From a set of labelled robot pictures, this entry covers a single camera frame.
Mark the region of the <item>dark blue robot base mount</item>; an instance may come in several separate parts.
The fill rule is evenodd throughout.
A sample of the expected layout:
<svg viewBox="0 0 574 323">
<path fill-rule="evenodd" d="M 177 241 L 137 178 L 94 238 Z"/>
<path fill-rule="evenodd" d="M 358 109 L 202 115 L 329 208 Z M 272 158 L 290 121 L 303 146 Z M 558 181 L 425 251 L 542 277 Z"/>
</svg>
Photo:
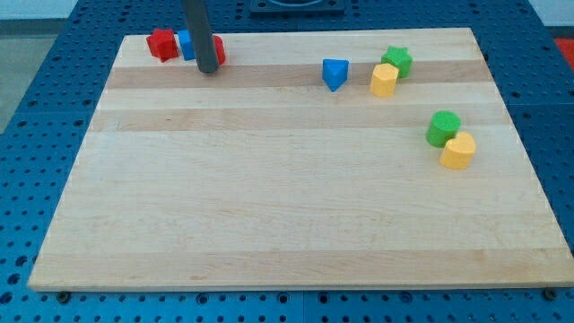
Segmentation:
<svg viewBox="0 0 574 323">
<path fill-rule="evenodd" d="M 344 0 L 247 0 L 251 15 L 344 13 Z"/>
</svg>

